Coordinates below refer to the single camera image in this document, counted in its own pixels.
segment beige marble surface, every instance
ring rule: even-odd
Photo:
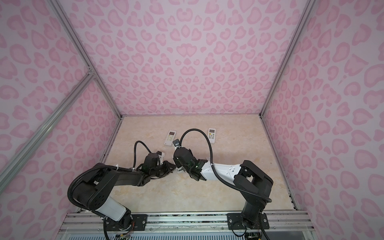
[[[212,145],[215,163],[240,164],[254,162],[274,181],[265,209],[293,209],[283,178],[269,146],[258,115],[221,116],[140,116],[125,117],[106,164],[132,167],[133,146],[143,141],[152,152],[164,152],[165,159],[173,163],[174,148],[164,145],[169,130],[176,130],[176,138],[190,128],[204,132],[216,128],[216,142]],[[190,148],[197,159],[209,156],[206,140],[201,133],[189,132],[183,146]],[[138,166],[148,154],[138,144]],[[167,177],[151,180],[143,187],[116,186],[111,196],[132,212],[184,212],[242,210],[242,195],[221,182],[195,181],[187,173],[171,173]]]

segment air conditioner remote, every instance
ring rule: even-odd
[[[164,144],[167,146],[172,146],[173,145],[172,141],[173,141],[173,139],[175,139],[175,136],[176,136],[176,131],[175,130],[169,130],[167,137],[166,137],[166,140],[164,141]]]
[[[215,143],[216,139],[216,128],[208,128],[208,139],[211,142],[211,144]]]

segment pink wall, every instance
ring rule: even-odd
[[[259,113],[306,0],[63,0],[123,114]]]
[[[0,3],[0,171],[85,75],[44,0]]]
[[[73,212],[69,184],[96,164],[116,125],[100,89],[91,82],[0,196],[1,239],[50,239]]]
[[[320,2],[266,122],[320,239],[384,238],[384,1]]]

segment white panel on robot arm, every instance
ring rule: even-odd
[[[118,222],[124,216],[127,209],[112,197],[108,196],[105,203],[96,209],[96,211]]]
[[[214,163],[214,166],[219,176],[231,184],[233,184],[235,175],[238,174],[241,169],[240,164],[226,165]],[[212,170],[209,160],[201,168],[201,175],[207,180],[218,180]]]

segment black mounting plate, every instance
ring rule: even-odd
[[[229,230],[242,230],[244,229],[244,226],[242,224],[242,214],[227,214],[227,223],[228,223],[228,229]],[[269,229],[269,223],[268,219],[266,217],[266,214],[262,214],[262,226],[264,229]]]
[[[147,214],[132,214],[132,219],[135,222],[133,231],[144,231],[147,225]],[[113,224],[107,224],[107,231],[120,231],[117,226]]]

